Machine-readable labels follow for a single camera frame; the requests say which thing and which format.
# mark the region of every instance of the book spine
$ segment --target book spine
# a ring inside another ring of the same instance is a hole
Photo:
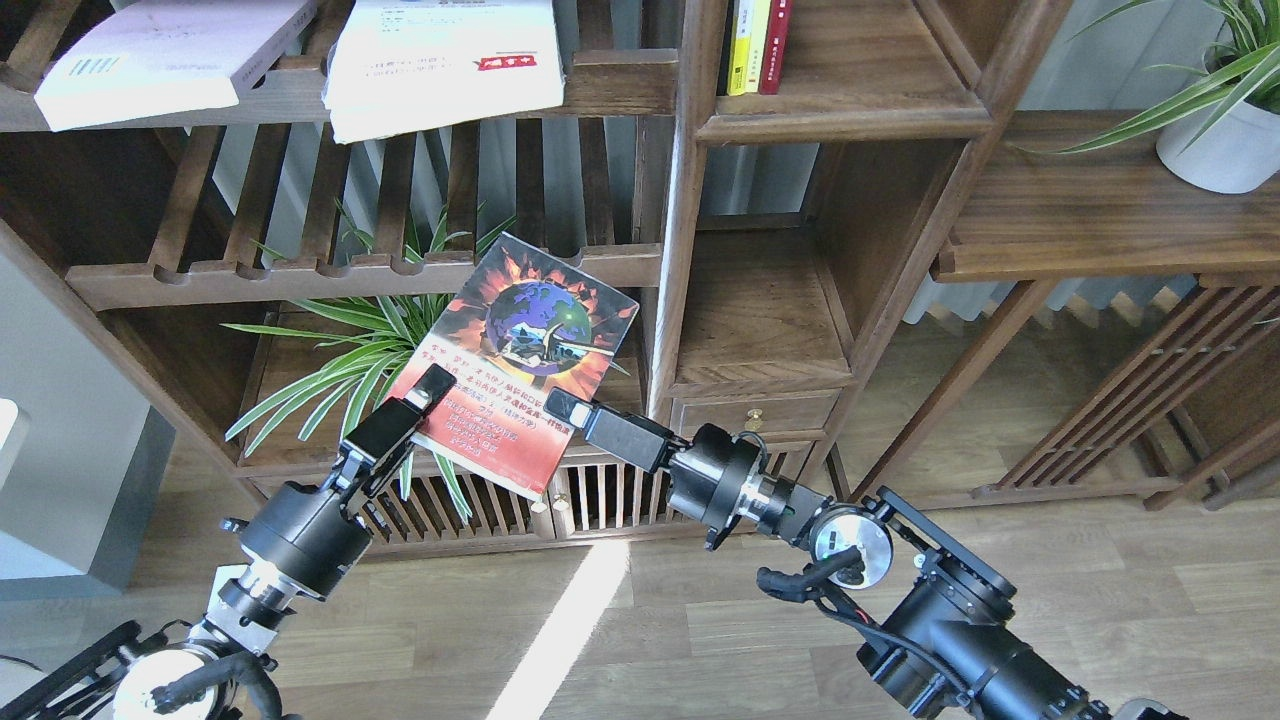
[[[733,45],[728,60],[728,94],[746,92],[746,54],[751,49],[751,10],[755,0],[735,0]]]
[[[289,18],[289,22],[280,26],[275,33],[271,35],[270,40],[262,44],[262,47],[253,54],[252,58],[244,63],[234,76],[232,76],[232,87],[236,88],[237,94],[244,92],[253,86],[266,74],[266,70],[284,55],[284,51],[289,47],[289,42],[296,38],[307,24],[316,17],[316,3],[315,0],[306,0],[298,8],[298,10]]]
[[[772,0],[753,0],[751,41],[746,51],[746,91],[760,91],[760,70],[764,67],[764,40],[769,32],[769,5]]]
[[[791,27],[791,3],[773,0],[769,9],[769,29],[764,40],[764,69],[760,72],[760,95],[777,95],[782,82],[782,58],[787,49],[787,28]]]

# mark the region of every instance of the book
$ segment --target book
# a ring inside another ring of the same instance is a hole
[[[229,108],[315,14],[315,0],[141,0],[54,63],[36,106],[54,131]]]
[[[530,500],[572,428],[543,411],[552,388],[591,397],[636,314],[617,290],[503,233],[392,384],[403,397],[436,363],[457,377],[415,442]]]
[[[782,58],[787,50],[791,27],[791,4],[795,0],[773,0],[769,28],[764,41],[764,68],[760,73],[760,95],[777,95],[782,82]]]
[[[728,59],[728,94],[746,92],[746,55],[751,49],[751,12],[755,0],[735,0],[733,40]]]
[[[338,142],[562,105],[552,0],[356,0],[323,100]]]
[[[751,8],[751,40],[746,50],[746,92],[760,91],[760,69],[764,67],[764,42],[769,31],[771,0],[754,0]]]

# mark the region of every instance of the silver disc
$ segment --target silver disc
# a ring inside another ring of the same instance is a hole
[[[813,530],[813,559],[826,560],[850,547],[858,547],[867,568],[861,579],[847,571],[840,571],[831,580],[842,588],[860,591],[884,579],[890,564],[893,562],[893,542],[879,523],[854,510],[832,515],[822,520]]]

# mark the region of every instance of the white book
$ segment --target white book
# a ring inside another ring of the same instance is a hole
[[[141,0],[72,46],[36,105],[54,131],[229,108],[315,13],[315,0]]]
[[[563,102],[552,0],[356,0],[324,90],[338,142]]]

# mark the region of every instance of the wooden drawer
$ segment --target wooden drawer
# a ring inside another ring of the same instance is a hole
[[[685,437],[692,436],[704,423],[737,433],[745,429],[753,411],[759,411],[763,421],[760,433],[820,430],[838,396],[838,389],[824,389],[768,396],[677,397],[672,407],[672,427]]]

